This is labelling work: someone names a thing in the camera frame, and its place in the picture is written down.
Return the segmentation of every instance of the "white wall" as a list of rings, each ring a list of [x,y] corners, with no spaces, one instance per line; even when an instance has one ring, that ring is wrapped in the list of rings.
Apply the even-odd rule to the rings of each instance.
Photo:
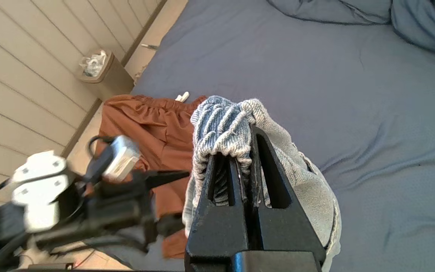
[[[33,153],[62,152],[96,100],[78,62],[98,48],[121,60],[158,1],[0,0],[0,182]]]

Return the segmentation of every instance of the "knit sweater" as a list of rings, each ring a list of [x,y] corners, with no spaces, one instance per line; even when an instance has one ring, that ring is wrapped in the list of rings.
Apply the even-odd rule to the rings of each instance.
[[[255,125],[268,135],[293,191],[326,249],[327,256],[322,270],[330,270],[333,256],[340,252],[342,222],[337,199],[320,170],[297,150],[290,134],[271,119],[263,104],[257,99],[233,103],[219,96],[211,96],[192,114],[191,123],[194,125],[194,152],[183,211],[186,235],[189,235],[199,203],[210,155],[222,153],[235,157],[241,178],[247,184],[251,165],[250,125]],[[265,203],[269,206],[265,184],[263,188]],[[227,205],[224,178],[216,181],[214,199],[216,205]]]

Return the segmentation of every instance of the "floor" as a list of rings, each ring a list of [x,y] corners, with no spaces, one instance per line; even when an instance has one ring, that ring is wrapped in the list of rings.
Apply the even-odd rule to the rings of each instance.
[[[168,0],[149,31],[142,40],[142,43],[148,45],[159,45],[164,35],[176,22],[188,0]],[[152,60],[155,51],[139,46],[135,53],[128,61],[125,69],[134,76],[143,71],[147,64]],[[74,149],[68,156],[68,161],[75,172],[84,173],[89,162],[89,156],[86,152],[86,143],[92,137],[98,134],[100,122],[102,120],[102,106],[97,110],[85,131],[76,143]],[[36,251],[29,250],[25,253],[29,258],[24,258],[23,267],[31,263],[39,263],[47,258]],[[73,260],[78,269],[113,269],[113,270],[130,270],[130,268],[120,264],[118,261],[108,255],[94,250],[86,250],[71,255],[66,255],[66,260]]]

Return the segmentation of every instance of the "white plastic bag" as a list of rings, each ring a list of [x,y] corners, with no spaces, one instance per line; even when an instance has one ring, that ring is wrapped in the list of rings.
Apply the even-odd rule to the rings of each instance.
[[[83,57],[80,61],[80,66],[83,67],[85,76],[98,76],[105,64],[106,58],[107,54],[103,50],[100,50],[100,54],[95,54],[91,57]]]

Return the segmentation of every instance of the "brown pants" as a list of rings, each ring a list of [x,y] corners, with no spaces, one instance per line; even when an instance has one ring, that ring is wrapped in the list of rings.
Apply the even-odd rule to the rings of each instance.
[[[138,144],[140,158],[135,168],[145,170],[188,170],[192,168],[192,132],[190,116],[205,100],[191,104],[168,98],[154,99],[143,95],[119,95],[105,102],[100,136],[130,137]],[[98,145],[97,153],[102,149]],[[182,212],[189,178],[153,189],[157,217]],[[166,258],[183,258],[187,243],[184,231],[164,239],[162,254]]]

